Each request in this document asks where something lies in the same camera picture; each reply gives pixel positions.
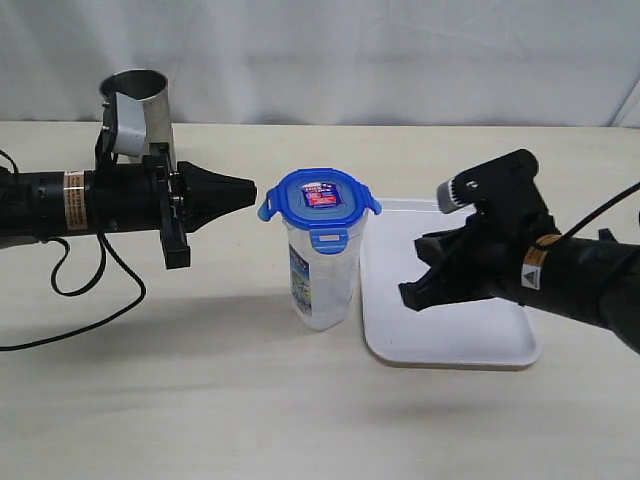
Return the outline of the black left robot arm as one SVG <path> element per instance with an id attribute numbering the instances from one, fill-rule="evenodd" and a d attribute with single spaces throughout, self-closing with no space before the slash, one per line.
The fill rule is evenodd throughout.
<path id="1" fill-rule="evenodd" d="M 14 244 L 54 237 L 156 231 L 168 270 L 187 268 L 187 236 L 229 213 L 254 205 L 257 187 L 152 146 L 139 163 L 110 154 L 93 170 L 1 172 L 1 236 Z"/>

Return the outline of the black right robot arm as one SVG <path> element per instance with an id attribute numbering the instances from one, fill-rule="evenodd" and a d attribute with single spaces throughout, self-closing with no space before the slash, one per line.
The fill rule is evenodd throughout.
<path id="1" fill-rule="evenodd" d="M 612 332 L 639 349 L 639 248 L 608 229 L 577 237 L 594 219 L 639 190 L 633 184 L 567 232 L 555 224 L 535 184 L 536 157 L 518 149 L 464 170 L 439 185 L 437 204 L 450 214 L 475 211 L 457 229 L 415 239 L 428 270 L 398 289 L 405 307 L 500 298 Z"/>

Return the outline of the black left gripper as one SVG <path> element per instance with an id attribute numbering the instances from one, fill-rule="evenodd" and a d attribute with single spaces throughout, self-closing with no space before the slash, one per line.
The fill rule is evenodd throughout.
<path id="1" fill-rule="evenodd" d="M 165 268 L 191 265 L 186 232 L 252 206 L 257 187 L 252 180 L 214 173 L 191 162 L 171 165 L 169 145 L 153 143 L 136 164 L 110 162 L 84 173 L 88 230 L 92 233 L 157 231 Z"/>

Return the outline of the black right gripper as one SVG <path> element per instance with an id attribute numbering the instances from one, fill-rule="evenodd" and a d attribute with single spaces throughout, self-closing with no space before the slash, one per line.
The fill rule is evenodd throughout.
<path id="1" fill-rule="evenodd" d="M 542 270 L 536 289 L 522 281 L 526 254 L 539 238 L 557 234 L 553 217 L 534 178 L 536 157 L 519 149 L 455 175 L 450 192 L 476 213 L 460 228 L 423 234 L 414 240 L 416 255 L 428 266 L 418 280 L 402 282 L 405 307 L 427 308 L 493 299 L 557 300 L 545 288 Z"/>

